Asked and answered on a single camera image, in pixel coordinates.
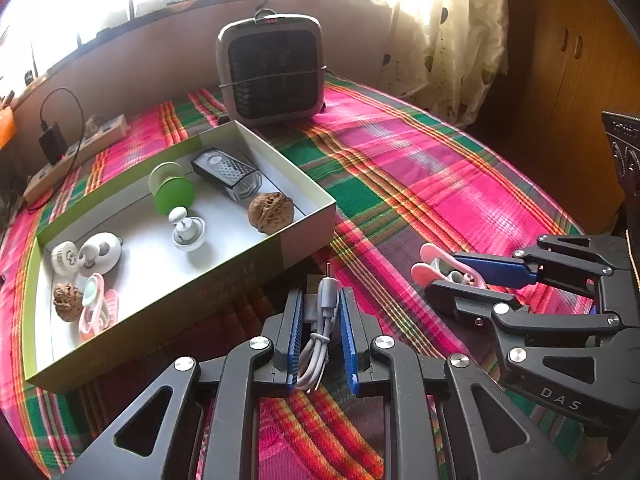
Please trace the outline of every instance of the cable plug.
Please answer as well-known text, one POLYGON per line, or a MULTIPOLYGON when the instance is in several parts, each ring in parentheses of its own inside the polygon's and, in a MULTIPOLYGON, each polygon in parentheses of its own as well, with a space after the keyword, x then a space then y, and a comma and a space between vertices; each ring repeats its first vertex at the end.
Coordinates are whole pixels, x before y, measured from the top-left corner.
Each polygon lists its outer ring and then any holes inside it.
POLYGON ((323 278, 318 285, 318 307, 322 309, 322 317, 332 318, 338 308, 338 290, 340 282, 335 278, 323 278))

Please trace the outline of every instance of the cabinet door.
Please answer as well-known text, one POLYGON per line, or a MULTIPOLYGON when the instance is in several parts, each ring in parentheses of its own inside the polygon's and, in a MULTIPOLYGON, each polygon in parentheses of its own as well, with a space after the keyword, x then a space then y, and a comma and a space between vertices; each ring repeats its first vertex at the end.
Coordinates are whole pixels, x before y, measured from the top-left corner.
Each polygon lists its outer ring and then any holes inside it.
MULTIPOLYGON (((534 23, 526 25, 534 29, 530 70, 524 80, 524 94, 513 123, 508 128, 506 142, 510 144, 510 160, 534 178, 537 172, 531 155, 546 132, 562 84, 567 54, 571 48, 570 25, 574 20, 575 0, 510 0, 512 33, 523 27, 516 20, 527 16, 519 10, 527 6, 534 7, 534 23)), ((523 48, 518 38, 510 34, 509 49, 513 47, 523 48)))
POLYGON ((574 23, 561 89, 535 156, 535 179, 587 233, 596 234, 611 223, 623 199, 600 113, 629 112, 634 98, 638 103, 639 54, 607 0, 577 0, 574 23), (616 88, 616 80, 631 95, 616 88))

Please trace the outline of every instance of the plaid bedsheet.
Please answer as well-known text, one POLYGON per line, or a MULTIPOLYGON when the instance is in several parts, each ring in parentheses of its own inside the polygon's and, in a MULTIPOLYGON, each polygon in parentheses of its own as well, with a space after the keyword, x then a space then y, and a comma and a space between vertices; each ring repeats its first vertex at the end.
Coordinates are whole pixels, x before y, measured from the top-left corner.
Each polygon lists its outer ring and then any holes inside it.
MULTIPOLYGON (((430 356, 466 352, 497 376, 487 338, 441 319, 412 283, 420 245, 428 240, 448 250, 510 254, 539 234, 576 234, 577 227, 495 153, 424 111, 334 76, 327 78, 325 101, 326 111, 312 121, 260 132, 337 200, 331 246, 162 348, 64 396, 22 378, 22 293, 35 232, 124 169, 206 123, 216 125, 222 104, 203 89, 129 118, 125 139, 75 170, 40 212, 18 215, 0 254, 7 278, 0 290, 0 409, 46 474, 64 471, 172 359, 213 358, 257 335, 263 320, 282 309, 290 284, 327 260, 385 333, 430 356)), ((517 294, 539 313, 583 314, 590 307, 545 286, 517 294)), ((341 367, 330 362, 322 387, 309 396, 263 400, 263 480, 383 477, 382 402, 352 397, 341 367)), ((513 398, 571 457, 579 426, 513 398)))

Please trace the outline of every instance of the orange object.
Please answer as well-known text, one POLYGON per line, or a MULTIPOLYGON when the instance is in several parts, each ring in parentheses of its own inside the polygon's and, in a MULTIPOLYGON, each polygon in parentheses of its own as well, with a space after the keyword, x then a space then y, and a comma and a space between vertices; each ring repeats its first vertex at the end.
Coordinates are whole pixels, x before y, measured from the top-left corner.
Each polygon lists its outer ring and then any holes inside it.
POLYGON ((0 150, 15 135, 14 111, 7 107, 0 110, 0 150))

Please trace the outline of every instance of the portable heater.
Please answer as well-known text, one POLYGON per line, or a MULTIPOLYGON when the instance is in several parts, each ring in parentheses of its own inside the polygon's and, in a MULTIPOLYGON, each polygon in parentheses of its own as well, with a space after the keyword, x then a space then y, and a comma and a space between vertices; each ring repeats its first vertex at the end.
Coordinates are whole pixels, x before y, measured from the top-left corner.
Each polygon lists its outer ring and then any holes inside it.
POLYGON ((322 33, 315 18, 263 9, 229 23, 216 62, 229 118, 246 126, 317 114, 324 99, 322 33))

